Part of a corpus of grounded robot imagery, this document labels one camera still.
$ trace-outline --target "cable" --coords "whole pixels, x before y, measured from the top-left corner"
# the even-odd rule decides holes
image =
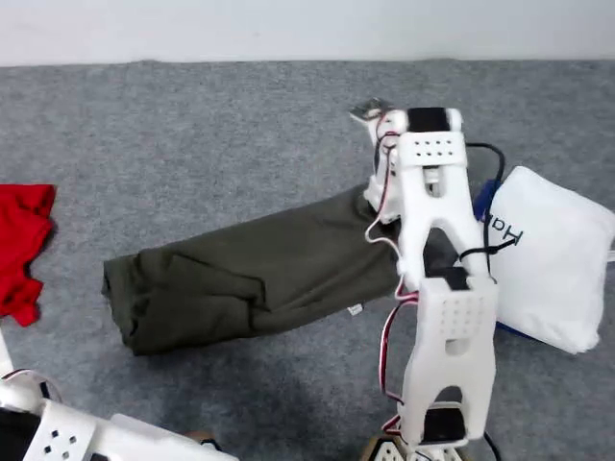
[[[389,137],[389,136],[399,136],[398,133],[395,132],[386,132],[385,134],[383,134],[381,137],[379,137],[376,140],[376,152],[375,152],[375,156],[378,157],[380,155],[380,151],[381,151],[381,144],[382,141]],[[388,245],[389,247],[391,247],[393,249],[393,251],[395,252],[395,255],[397,256],[398,261],[400,259],[402,259],[402,254],[399,250],[399,247],[397,246],[397,244],[391,240],[390,238],[387,237],[377,237],[377,238],[372,238],[371,237],[371,232],[372,229],[378,224],[378,222],[381,219],[381,214],[382,211],[384,210],[384,204],[386,203],[386,199],[388,196],[388,192],[389,192],[389,186],[390,186],[390,181],[391,181],[391,151],[396,147],[396,144],[392,145],[392,146],[385,146],[387,148],[387,150],[385,151],[386,154],[386,170],[384,171],[384,185],[382,187],[382,194],[381,194],[381,200],[380,203],[378,204],[378,209],[376,210],[376,218],[374,219],[374,221],[372,221],[372,223],[367,227],[367,229],[365,230],[365,240],[367,241],[367,243],[385,243],[386,245]],[[412,300],[413,299],[413,294],[408,294],[408,295],[402,295],[402,290],[404,288],[404,275],[400,275],[400,279],[399,282],[397,284],[397,287],[395,289],[395,299],[397,301],[408,301],[408,300]]]
[[[510,245],[514,245],[516,242],[517,242],[516,238],[511,238],[510,240],[506,240],[504,243],[501,243],[500,245],[491,245],[489,247],[482,247],[482,248],[471,248],[470,250],[466,250],[461,255],[459,255],[459,260],[463,259],[467,255],[472,255],[474,253],[486,253],[488,255],[494,255],[499,250],[503,250],[504,248],[509,247]]]
[[[498,448],[497,444],[493,441],[493,439],[489,435],[489,432],[487,432],[486,430],[484,431],[484,440],[487,441],[487,444],[489,444],[491,451],[493,451],[493,457],[495,458],[495,460],[502,461],[502,455],[500,454],[500,449]]]
[[[401,403],[401,404],[404,404],[404,401],[402,400],[400,396],[398,396],[397,394],[393,394],[392,392],[386,390],[386,359],[388,356],[388,333],[391,330],[391,325],[393,325],[393,320],[395,320],[395,316],[397,315],[399,310],[407,304],[416,305],[417,301],[418,301],[418,295],[414,295],[414,297],[411,300],[407,300],[407,301],[397,304],[395,308],[391,310],[391,313],[388,314],[388,317],[386,318],[386,322],[384,322],[384,327],[382,328],[381,351],[380,351],[379,362],[378,362],[379,383],[380,383],[381,391],[383,394],[385,394],[390,399],[398,403]]]
[[[484,226],[482,226],[482,241],[484,244],[484,248],[488,249],[489,248],[489,226],[487,223],[487,220],[489,219],[489,216],[491,215],[491,204],[493,203],[493,197],[496,194],[496,191],[498,190],[498,187],[500,187],[500,183],[502,182],[502,177],[504,176],[504,169],[506,167],[506,157],[504,155],[504,152],[502,152],[500,149],[498,149],[496,146],[494,146],[493,144],[489,144],[487,142],[466,142],[465,143],[466,147],[476,147],[476,148],[482,148],[482,149],[489,149],[490,151],[494,152],[497,154],[498,159],[499,159],[499,166],[498,166],[498,172],[496,173],[495,178],[493,179],[493,190],[491,191],[491,196],[489,197],[489,201],[487,202],[487,208],[484,211]],[[469,254],[468,252],[470,252],[471,250],[467,250],[464,253],[465,254]],[[489,274],[491,274],[491,259],[490,259],[490,253],[488,250],[485,250],[486,252],[486,258],[487,258],[487,270],[489,271]]]
[[[428,457],[425,453],[423,453],[422,451],[419,451],[418,449],[414,452],[418,454],[419,456],[421,456],[423,459],[427,459],[427,461],[433,461],[430,457]]]

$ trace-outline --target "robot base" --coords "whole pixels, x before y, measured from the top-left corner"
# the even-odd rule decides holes
[[[370,440],[360,461],[470,461],[456,449],[419,449],[406,452],[399,437],[383,435]]]

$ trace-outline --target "folded garment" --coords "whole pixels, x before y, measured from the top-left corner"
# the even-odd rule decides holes
[[[106,261],[124,343],[146,354],[275,333],[391,293],[395,255],[363,239],[363,188]]]
[[[0,185],[0,316],[12,315],[23,327],[37,318],[42,282],[26,275],[52,228],[56,191],[49,184]]]

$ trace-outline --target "clothing label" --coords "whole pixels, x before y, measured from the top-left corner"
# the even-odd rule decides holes
[[[354,317],[363,311],[363,304],[359,303],[351,305],[350,307],[348,307],[348,311],[350,312],[350,315]]]

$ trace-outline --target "red cloth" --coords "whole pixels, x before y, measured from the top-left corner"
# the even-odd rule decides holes
[[[28,278],[26,265],[52,228],[55,197],[49,184],[0,184],[0,316],[12,315],[23,327],[38,318],[42,282]]]

